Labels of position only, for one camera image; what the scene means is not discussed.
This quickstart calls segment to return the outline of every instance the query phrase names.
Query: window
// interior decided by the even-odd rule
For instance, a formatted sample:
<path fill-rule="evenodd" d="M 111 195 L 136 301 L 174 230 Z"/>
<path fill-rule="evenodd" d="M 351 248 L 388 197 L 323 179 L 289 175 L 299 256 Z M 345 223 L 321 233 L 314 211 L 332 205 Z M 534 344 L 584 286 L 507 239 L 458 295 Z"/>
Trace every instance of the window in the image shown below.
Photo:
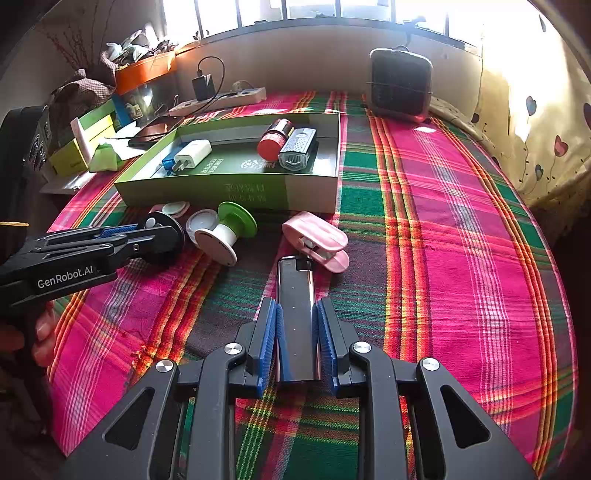
<path fill-rule="evenodd" d="M 388 22 L 392 18 L 389 0 L 341 0 L 343 17 L 367 18 Z"/>
<path fill-rule="evenodd" d="M 448 4 L 449 2 L 438 0 L 396 0 L 396 23 L 401 24 L 422 16 L 426 21 L 419 23 L 418 27 L 444 34 Z"/>
<path fill-rule="evenodd" d="M 498 8 L 495 0 L 340 0 L 337 12 L 335 0 L 286 0 L 287 11 L 282 12 L 281 0 L 238 0 L 237 12 L 236 0 L 161 1 L 168 36 L 181 44 L 191 41 L 199 29 L 203 37 L 236 29 L 238 34 L 242 27 L 269 22 L 278 22 L 280 27 L 281 20 L 296 18 L 318 19 L 319 24 L 326 17 L 337 23 L 339 17 L 359 18 L 383 22 L 367 26 L 394 28 L 394 17 L 401 25 L 423 17 L 417 27 L 440 34 L 441 41 L 454 44 L 451 39 L 456 39 L 479 46 L 487 11 Z"/>
<path fill-rule="evenodd" d="M 179 44 L 192 41 L 199 29 L 193 0 L 163 0 L 162 6 L 170 40 Z"/>
<path fill-rule="evenodd" d="M 288 18 L 334 17 L 335 2 L 327 0 L 287 0 Z"/>
<path fill-rule="evenodd" d="M 281 0 L 238 0 L 242 25 L 281 20 Z"/>
<path fill-rule="evenodd" d="M 197 5 L 204 37 L 238 28 L 234 0 L 197 0 Z"/>

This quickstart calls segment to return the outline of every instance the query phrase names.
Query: silver screw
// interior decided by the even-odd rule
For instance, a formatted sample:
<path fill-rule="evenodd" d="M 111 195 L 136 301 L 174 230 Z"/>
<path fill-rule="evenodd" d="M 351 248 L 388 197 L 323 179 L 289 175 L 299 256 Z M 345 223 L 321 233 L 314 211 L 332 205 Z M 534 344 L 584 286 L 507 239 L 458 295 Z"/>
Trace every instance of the silver screw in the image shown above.
<path fill-rule="evenodd" d="M 226 352 L 228 355 L 237 355 L 242 352 L 242 345 L 240 343 L 232 342 L 227 344 L 223 351 Z"/>
<path fill-rule="evenodd" d="M 355 342 L 353 344 L 353 350 L 357 353 L 367 353 L 371 350 L 371 345 L 368 342 Z"/>
<path fill-rule="evenodd" d="M 437 360 L 435 360 L 434 358 L 424 358 L 423 359 L 423 368 L 425 370 L 430 370 L 431 372 L 434 372 L 435 370 L 437 370 L 439 368 L 439 362 Z"/>
<path fill-rule="evenodd" d="M 166 372 L 170 372 L 174 367 L 174 363 L 171 360 L 161 360 L 156 364 L 156 370 L 158 370 L 161 374 L 165 374 Z"/>

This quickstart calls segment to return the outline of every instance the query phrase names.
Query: black charger adapter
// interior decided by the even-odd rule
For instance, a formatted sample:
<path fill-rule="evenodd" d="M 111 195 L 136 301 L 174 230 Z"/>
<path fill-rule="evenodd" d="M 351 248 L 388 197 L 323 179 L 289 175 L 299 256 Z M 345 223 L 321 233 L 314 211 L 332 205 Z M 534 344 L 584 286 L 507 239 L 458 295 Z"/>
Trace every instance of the black charger adapter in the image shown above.
<path fill-rule="evenodd" d="M 197 77 L 193 79 L 193 90 L 197 100 L 208 100 L 216 94 L 211 74 L 203 75 L 201 70 L 197 71 Z"/>

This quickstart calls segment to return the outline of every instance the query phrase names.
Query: green tissue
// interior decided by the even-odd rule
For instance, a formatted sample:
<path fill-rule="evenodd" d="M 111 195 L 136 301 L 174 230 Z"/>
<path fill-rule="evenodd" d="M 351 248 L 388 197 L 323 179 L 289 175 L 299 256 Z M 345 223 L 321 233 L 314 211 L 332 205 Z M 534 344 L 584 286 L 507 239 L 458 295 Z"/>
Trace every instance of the green tissue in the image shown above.
<path fill-rule="evenodd" d="M 113 146 L 108 143 L 98 145 L 95 154 L 92 155 L 88 171 L 91 173 L 97 171 L 117 171 L 118 163 L 121 161 L 119 155 L 113 149 Z"/>

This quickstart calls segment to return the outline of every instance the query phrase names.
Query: power strip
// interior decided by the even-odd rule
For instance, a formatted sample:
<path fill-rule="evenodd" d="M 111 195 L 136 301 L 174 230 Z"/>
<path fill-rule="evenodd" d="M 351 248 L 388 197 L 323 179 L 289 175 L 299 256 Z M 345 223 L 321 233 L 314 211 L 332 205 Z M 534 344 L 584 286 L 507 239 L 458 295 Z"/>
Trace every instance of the power strip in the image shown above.
<path fill-rule="evenodd" d="M 212 110 L 223 110 L 225 108 L 234 108 L 236 106 L 254 105 L 261 103 L 267 99 L 267 91 L 264 87 L 243 90 L 241 92 L 220 93 L 217 100 L 213 101 L 209 106 L 199 113 L 210 112 Z M 190 115 L 198 108 L 202 107 L 208 100 L 189 100 L 187 102 L 179 103 L 176 107 L 171 108 L 167 115 L 185 116 Z"/>

